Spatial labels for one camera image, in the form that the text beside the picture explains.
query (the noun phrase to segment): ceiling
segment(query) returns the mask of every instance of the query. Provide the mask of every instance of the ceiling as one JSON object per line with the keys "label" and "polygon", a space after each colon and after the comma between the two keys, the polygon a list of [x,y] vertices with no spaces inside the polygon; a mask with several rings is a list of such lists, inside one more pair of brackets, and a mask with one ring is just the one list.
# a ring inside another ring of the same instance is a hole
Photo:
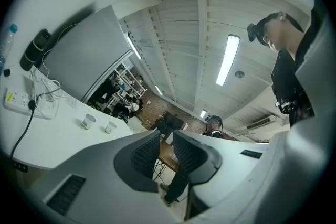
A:
{"label": "ceiling", "polygon": [[[248,106],[271,84],[277,55],[257,40],[249,42],[246,27],[278,11],[306,28],[309,16],[287,0],[162,0],[122,18],[120,25],[131,32],[147,75],[165,97],[197,115],[206,110],[220,116],[223,127],[234,133],[274,114],[274,100],[269,107]],[[240,44],[219,86],[229,34],[239,36]],[[235,77],[238,70],[244,78]]]}

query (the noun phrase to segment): white desk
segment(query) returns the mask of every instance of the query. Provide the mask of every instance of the white desk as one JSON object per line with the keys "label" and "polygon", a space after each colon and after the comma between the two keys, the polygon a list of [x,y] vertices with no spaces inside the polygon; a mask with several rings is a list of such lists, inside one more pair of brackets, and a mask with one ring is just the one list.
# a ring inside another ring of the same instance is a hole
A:
{"label": "white desk", "polygon": [[[15,87],[27,92],[29,89],[29,72],[19,64],[10,69],[10,76],[0,79],[0,143],[1,150],[10,155],[16,141],[25,130],[30,116],[8,110],[4,107],[7,87]],[[43,77],[38,70],[36,76]],[[95,110],[80,101],[73,108],[65,103],[65,98],[58,100],[57,115],[51,120],[33,117],[30,127],[15,150],[13,159],[29,166],[52,169],[73,154],[90,146],[118,139],[133,134],[124,121]],[[85,115],[89,113],[96,118],[96,123],[89,129],[80,127]],[[104,132],[108,122],[117,128],[111,134]]]}

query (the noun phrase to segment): black phone holder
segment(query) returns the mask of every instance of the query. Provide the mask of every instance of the black phone holder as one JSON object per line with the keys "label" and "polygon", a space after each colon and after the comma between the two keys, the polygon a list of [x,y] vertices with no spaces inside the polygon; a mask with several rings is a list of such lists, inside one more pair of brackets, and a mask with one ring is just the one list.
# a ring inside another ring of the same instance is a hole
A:
{"label": "black phone holder", "polygon": [[286,49],[280,49],[272,71],[272,89],[277,99],[276,107],[289,114],[305,100],[305,91],[295,76],[296,64]]}

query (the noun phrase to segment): ceiling light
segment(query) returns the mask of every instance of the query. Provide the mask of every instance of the ceiling light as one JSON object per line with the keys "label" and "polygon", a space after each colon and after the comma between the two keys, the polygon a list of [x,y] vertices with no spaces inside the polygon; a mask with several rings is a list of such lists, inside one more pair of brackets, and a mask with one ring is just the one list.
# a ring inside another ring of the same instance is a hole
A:
{"label": "ceiling light", "polygon": [[233,60],[235,59],[239,41],[240,41],[240,38],[237,36],[229,35],[227,37],[227,44],[225,48],[224,59],[223,59],[222,67],[220,68],[219,75],[216,81],[218,85],[221,85],[221,86],[224,85],[224,82],[232,66]]}
{"label": "ceiling light", "polygon": [[206,113],[206,110],[202,110],[202,112],[201,112],[201,118],[203,118],[204,117],[204,115],[205,115],[205,113]]}
{"label": "ceiling light", "polygon": [[158,92],[160,93],[160,95],[162,95],[162,92],[160,91],[159,87],[156,86],[156,85],[155,85],[155,87],[156,87],[156,89],[158,90]]}
{"label": "ceiling light", "polygon": [[130,44],[131,48],[133,49],[133,51],[135,52],[136,56],[141,60],[142,58],[141,58],[140,54],[138,53],[138,50],[136,49],[135,45],[133,44],[132,39],[130,37],[127,37],[126,39],[127,39],[128,43]]}

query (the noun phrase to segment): plastic bottle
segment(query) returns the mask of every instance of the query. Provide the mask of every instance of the plastic bottle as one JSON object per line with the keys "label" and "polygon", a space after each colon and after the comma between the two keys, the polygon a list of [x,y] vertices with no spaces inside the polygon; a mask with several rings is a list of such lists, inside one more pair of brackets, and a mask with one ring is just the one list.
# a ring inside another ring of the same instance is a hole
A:
{"label": "plastic bottle", "polygon": [[17,26],[12,24],[9,28],[7,38],[0,45],[0,76],[4,71],[5,61],[9,55],[10,49],[12,48],[14,41],[14,34],[17,32]]}

